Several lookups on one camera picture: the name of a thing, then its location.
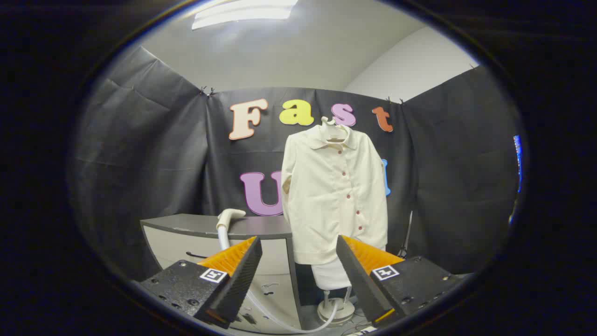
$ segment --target white shirt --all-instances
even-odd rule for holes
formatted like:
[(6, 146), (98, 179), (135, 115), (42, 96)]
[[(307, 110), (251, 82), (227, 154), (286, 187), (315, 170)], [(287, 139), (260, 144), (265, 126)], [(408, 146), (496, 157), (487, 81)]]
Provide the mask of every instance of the white shirt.
[(365, 133), (341, 127), (343, 142), (327, 141), (321, 125), (286, 140), (282, 207), (299, 264), (333, 261), (339, 234), (387, 244), (383, 162)]

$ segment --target shirt collar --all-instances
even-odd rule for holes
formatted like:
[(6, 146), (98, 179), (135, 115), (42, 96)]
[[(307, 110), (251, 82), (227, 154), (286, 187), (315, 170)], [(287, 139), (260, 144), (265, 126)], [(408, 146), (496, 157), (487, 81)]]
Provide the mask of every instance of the shirt collar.
[(307, 134), (308, 134), (307, 142), (309, 144), (309, 147), (311, 147), (311, 149), (320, 149), (327, 145), (345, 144), (350, 149), (356, 149), (355, 138), (352, 136), (352, 130), (350, 129), (350, 127), (347, 127), (344, 125), (340, 125), (340, 127), (343, 130), (345, 130), (347, 133), (346, 138), (344, 139), (343, 142), (328, 142), (324, 138), (324, 134), (323, 134), (323, 130), (321, 129), (321, 125), (316, 125), (315, 127), (312, 127), (309, 131), (307, 131)]

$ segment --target peach letter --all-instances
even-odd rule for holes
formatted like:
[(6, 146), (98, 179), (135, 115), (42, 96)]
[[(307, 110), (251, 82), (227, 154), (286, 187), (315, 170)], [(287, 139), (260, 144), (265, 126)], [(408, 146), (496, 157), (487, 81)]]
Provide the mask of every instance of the peach letter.
[(232, 133), (228, 136), (230, 140), (244, 139), (252, 136), (255, 130), (249, 128), (249, 121), (253, 125), (259, 125), (261, 121), (260, 109), (267, 109), (267, 100), (259, 99), (250, 102), (234, 104), (230, 110), (234, 112)]

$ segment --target foam letter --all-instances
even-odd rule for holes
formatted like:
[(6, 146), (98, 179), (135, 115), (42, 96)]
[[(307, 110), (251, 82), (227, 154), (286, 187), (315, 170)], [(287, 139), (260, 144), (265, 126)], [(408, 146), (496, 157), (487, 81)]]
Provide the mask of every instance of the foam letter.
[(381, 161), (383, 162), (383, 174), (386, 177), (386, 196), (388, 196), (392, 191), (387, 187), (387, 160), (382, 158)]
[(378, 108), (374, 108), (372, 112), (377, 116), (377, 124), (379, 125), (379, 127), (381, 127), (382, 130), (386, 132), (391, 132), (394, 130), (394, 127), (387, 123), (387, 119), (390, 117), (390, 114), (384, 111), (384, 109), (381, 106)]
[(261, 197), (261, 181), (265, 178), (262, 173), (244, 173), (241, 175), (241, 181), (245, 184), (245, 198), (247, 200), (247, 206), (251, 211), (260, 216), (277, 216), (280, 215), (282, 210), (282, 172), (273, 172), (272, 179), (276, 180), (278, 186), (278, 203), (275, 205), (268, 205), (263, 203)]
[(280, 121), (282, 124), (295, 125), (300, 124), (302, 126), (311, 125), (315, 119), (311, 117), (311, 104), (301, 99), (293, 99), (282, 104), (285, 108), (280, 113)]
[(230, 110), (234, 112), (234, 119), (232, 124), (232, 133), (228, 136), (230, 140), (244, 139), (252, 136), (255, 130), (249, 128), (249, 121), (253, 125), (259, 125), (261, 121), (261, 111), (259, 109), (267, 108), (267, 100), (259, 99), (251, 102), (239, 103), (230, 106)]
[(335, 104), (332, 106), (332, 113), (335, 115), (334, 120), (338, 125), (354, 126), (356, 118), (352, 115), (352, 108), (348, 104)]

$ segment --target blue letter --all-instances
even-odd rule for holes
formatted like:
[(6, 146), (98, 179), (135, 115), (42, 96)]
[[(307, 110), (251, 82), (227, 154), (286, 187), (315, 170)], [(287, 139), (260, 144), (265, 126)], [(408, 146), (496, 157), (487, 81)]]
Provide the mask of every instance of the blue letter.
[(382, 158), (381, 160), (383, 162), (383, 174), (384, 174), (384, 176), (386, 178), (386, 196), (388, 196), (392, 191), (390, 190), (390, 188), (387, 187), (387, 170), (386, 170), (387, 160), (384, 159), (384, 158)]

